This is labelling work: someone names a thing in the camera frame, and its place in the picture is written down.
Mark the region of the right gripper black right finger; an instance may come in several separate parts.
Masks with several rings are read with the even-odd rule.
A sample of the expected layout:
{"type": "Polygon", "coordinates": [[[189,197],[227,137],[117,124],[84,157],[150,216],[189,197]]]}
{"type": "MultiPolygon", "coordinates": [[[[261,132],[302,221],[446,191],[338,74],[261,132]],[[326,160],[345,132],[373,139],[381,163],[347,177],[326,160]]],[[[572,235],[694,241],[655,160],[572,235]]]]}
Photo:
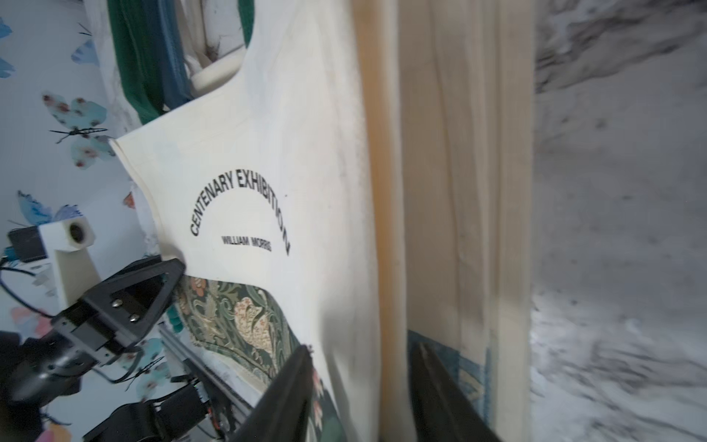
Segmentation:
{"type": "Polygon", "coordinates": [[[410,350],[410,392],[420,441],[500,441],[427,344],[410,350]]]}

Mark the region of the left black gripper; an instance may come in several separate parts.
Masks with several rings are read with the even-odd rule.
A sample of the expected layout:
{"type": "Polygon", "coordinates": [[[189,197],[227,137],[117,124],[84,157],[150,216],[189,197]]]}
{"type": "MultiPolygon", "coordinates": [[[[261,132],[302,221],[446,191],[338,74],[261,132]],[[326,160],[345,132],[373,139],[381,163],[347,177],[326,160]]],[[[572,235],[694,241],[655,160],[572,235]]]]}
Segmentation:
{"type": "Polygon", "coordinates": [[[27,340],[20,360],[1,370],[1,399],[13,406],[43,407],[80,390],[97,366],[134,352],[172,302],[185,265],[159,256],[133,262],[95,285],[51,320],[51,331],[27,340]]]}

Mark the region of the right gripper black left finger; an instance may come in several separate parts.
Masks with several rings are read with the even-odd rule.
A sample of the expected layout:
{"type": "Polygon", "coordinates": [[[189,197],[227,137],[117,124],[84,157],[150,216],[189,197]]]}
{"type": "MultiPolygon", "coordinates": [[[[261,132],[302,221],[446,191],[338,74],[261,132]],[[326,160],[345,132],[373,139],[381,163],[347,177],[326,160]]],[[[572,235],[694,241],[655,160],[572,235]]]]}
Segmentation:
{"type": "Polygon", "coordinates": [[[233,442],[305,441],[313,392],[313,361],[306,345],[296,348],[233,442]]]}

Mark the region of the green handled canvas tote bag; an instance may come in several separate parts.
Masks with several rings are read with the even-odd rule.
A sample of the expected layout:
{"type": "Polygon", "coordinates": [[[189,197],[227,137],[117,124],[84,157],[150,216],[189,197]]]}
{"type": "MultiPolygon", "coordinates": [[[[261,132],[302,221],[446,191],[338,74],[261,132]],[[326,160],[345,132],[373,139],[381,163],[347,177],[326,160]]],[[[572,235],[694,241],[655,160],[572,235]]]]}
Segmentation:
{"type": "Polygon", "coordinates": [[[113,148],[185,272],[177,306],[223,379],[264,392],[300,345],[318,441],[379,439],[373,194],[353,6],[259,1],[226,84],[113,148]]]}

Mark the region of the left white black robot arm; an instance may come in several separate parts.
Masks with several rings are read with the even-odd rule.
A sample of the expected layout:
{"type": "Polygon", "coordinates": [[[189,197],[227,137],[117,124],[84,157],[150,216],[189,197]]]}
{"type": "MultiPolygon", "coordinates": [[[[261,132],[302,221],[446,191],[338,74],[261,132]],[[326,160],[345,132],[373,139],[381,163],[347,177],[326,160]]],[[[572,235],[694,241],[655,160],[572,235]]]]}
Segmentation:
{"type": "MultiPolygon", "coordinates": [[[[42,408],[80,392],[84,375],[131,354],[130,368],[117,383],[143,372],[141,341],[171,303],[185,266],[178,259],[145,258],[88,289],[51,318],[40,339],[1,334],[1,438],[37,441],[48,418],[42,408]]],[[[86,434],[86,441],[176,441],[210,412],[208,399],[187,375],[185,386],[154,400],[118,407],[86,434]]]]}

